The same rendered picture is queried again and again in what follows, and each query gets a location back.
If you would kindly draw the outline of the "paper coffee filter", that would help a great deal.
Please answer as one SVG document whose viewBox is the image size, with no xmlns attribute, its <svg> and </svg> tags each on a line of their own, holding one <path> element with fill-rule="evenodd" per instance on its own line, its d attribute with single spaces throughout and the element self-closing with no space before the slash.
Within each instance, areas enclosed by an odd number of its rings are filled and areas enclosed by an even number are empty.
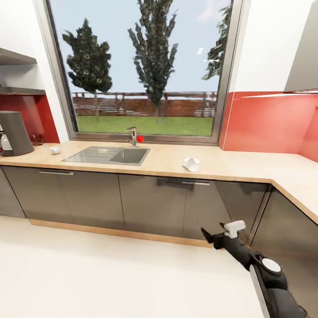
<svg viewBox="0 0 318 318">
<path fill-rule="evenodd" d="M 182 166 L 187 168 L 189 171 L 198 171 L 198 165 L 194 161 L 194 158 L 185 160 L 185 163 L 182 164 Z"/>
</svg>

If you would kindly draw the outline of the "coffee cup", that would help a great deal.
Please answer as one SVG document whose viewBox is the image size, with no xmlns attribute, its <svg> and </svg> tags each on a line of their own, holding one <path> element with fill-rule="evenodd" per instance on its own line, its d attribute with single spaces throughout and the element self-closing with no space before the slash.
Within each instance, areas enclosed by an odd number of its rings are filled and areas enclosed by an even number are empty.
<svg viewBox="0 0 318 318">
<path fill-rule="evenodd" d="M 53 154 L 59 154 L 60 153 L 60 147 L 52 147 L 52 148 L 50 148 L 50 151 Z"/>
</svg>

